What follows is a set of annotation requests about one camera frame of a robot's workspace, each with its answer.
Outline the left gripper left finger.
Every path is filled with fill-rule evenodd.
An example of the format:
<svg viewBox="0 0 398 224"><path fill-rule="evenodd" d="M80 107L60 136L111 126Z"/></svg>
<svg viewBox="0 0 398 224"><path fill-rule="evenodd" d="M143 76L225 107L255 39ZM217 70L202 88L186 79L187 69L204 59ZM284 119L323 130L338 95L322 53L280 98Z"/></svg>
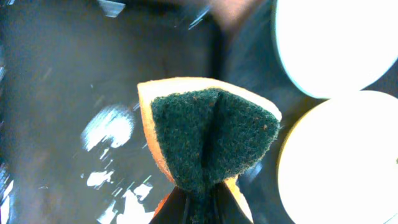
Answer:
<svg viewBox="0 0 398 224"><path fill-rule="evenodd" d="M150 224L186 224L190 209L190 197L187 193L175 187Z"/></svg>

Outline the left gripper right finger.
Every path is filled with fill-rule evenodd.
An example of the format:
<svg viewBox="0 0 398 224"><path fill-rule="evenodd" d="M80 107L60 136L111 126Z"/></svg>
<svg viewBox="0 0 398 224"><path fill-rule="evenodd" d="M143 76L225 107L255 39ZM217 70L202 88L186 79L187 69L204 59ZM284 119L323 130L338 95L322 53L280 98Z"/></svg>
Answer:
<svg viewBox="0 0 398 224"><path fill-rule="evenodd" d="M214 188L214 223L251 224L225 183L216 184Z"/></svg>

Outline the stained light blue plate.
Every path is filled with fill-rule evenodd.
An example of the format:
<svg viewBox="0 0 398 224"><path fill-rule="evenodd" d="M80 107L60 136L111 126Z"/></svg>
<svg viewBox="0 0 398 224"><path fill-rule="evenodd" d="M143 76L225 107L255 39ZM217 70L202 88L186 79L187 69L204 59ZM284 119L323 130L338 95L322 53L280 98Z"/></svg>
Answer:
<svg viewBox="0 0 398 224"><path fill-rule="evenodd" d="M397 61L397 0L278 0L274 17L281 64L313 98L362 90Z"/></svg>

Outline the orange green sponge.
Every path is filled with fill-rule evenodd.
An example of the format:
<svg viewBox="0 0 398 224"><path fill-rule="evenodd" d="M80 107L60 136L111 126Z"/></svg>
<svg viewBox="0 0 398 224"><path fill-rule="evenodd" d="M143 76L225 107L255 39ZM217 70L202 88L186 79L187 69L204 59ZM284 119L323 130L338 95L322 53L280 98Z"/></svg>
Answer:
<svg viewBox="0 0 398 224"><path fill-rule="evenodd" d="M227 185L252 222L236 181L277 139L282 115L276 105L212 78L151 80L138 84L137 90L152 157L190 197L187 223L214 223L214 188L219 183Z"/></svg>

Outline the yellow plate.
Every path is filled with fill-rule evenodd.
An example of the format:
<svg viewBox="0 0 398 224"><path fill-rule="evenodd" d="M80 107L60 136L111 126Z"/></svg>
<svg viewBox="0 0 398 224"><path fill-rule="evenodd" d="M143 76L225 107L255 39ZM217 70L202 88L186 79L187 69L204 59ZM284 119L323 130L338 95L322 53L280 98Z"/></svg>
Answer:
<svg viewBox="0 0 398 224"><path fill-rule="evenodd" d="M358 91L311 109L286 136L277 181L295 223L396 223L397 99Z"/></svg>

